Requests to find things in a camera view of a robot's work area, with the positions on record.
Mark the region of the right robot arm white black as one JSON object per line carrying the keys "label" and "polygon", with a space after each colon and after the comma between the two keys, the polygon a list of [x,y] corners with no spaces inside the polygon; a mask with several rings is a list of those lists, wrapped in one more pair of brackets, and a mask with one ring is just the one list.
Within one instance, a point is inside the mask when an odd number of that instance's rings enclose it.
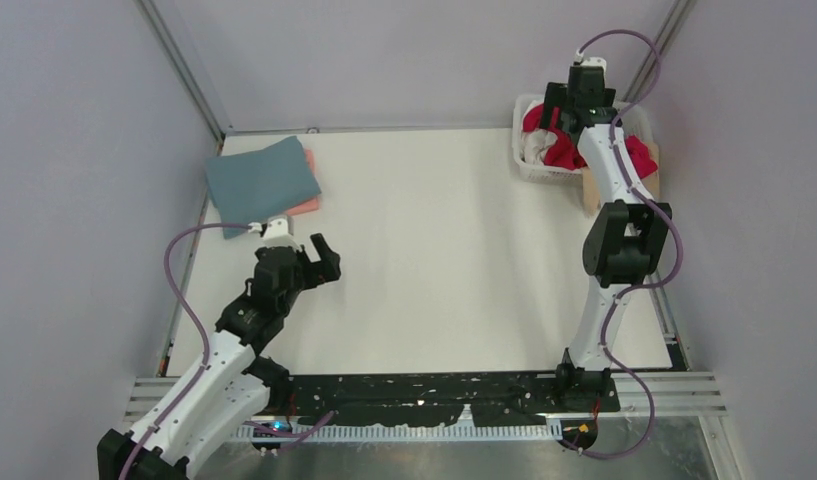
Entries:
{"label": "right robot arm white black", "polygon": [[633,165],[606,62],[577,60],[566,83],[550,83],[541,122],[567,134],[594,179],[601,208],[585,237],[589,277],[578,329],[555,370],[556,401],[606,399],[613,392],[611,348],[632,292],[659,264],[671,208],[658,203]]}

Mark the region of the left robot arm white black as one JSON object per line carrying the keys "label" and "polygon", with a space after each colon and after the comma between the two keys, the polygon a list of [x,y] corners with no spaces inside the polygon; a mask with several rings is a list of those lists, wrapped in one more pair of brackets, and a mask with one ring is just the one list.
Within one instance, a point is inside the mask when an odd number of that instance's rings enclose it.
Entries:
{"label": "left robot arm white black", "polygon": [[316,233],[313,261],[292,234],[265,227],[252,276],[222,311],[203,352],[125,433],[97,445],[102,479],[191,479],[254,415],[289,396],[290,375],[263,356],[298,296],[341,277],[340,255]]}

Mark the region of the red t shirt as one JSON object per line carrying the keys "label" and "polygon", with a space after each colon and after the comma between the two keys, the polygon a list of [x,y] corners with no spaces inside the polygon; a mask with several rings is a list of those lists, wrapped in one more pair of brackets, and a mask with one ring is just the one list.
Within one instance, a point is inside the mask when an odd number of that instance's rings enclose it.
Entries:
{"label": "red t shirt", "polygon": [[[523,132],[531,132],[536,129],[542,129],[539,127],[542,114],[542,102],[531,102],[529,104],[526,112],[521,115],[520,144],[521,134]],[[545,158],[545,164],[539,166],[557,167],[569,171],[586,167],[586,161],[574,146],[570,136],[555,126],[556,120],[557,111],[554,111],[551,126],[544,130],[549,130],[555,133],[558,136],[558,141],[548,150]],[[637,136],[627,135],[625,137],[625,145],[632,164],[634,165],[635,170],[641,179],[658,170],[658,167],[656,167],[655,163],[650,158],[649,151],[644,145],[644,142]]]}

